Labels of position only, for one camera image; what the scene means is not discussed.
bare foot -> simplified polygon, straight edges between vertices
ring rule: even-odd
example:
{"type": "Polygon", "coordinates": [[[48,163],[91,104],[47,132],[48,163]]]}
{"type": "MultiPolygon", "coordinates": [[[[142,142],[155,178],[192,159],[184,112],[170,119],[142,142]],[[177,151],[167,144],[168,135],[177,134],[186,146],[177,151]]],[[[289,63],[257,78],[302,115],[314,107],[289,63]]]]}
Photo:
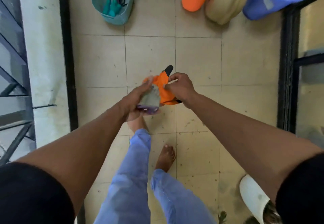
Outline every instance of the bare foot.
{"type": "Polygon", "coordinates": [[[133,121],[127,122],[127,125],[133,131],[133,133],[135,133],[135,131],[140,128],[144,128],[148,131],[147,125],[142,115],[140,115],[137,119],[133,121]]]}
{"type": "Polygon", "coordinates": [[[162,169],[164,172],[168,172],[175,159],[176,153],[173,146],[164,145],[156,162],[155,169],[162,169]]]}

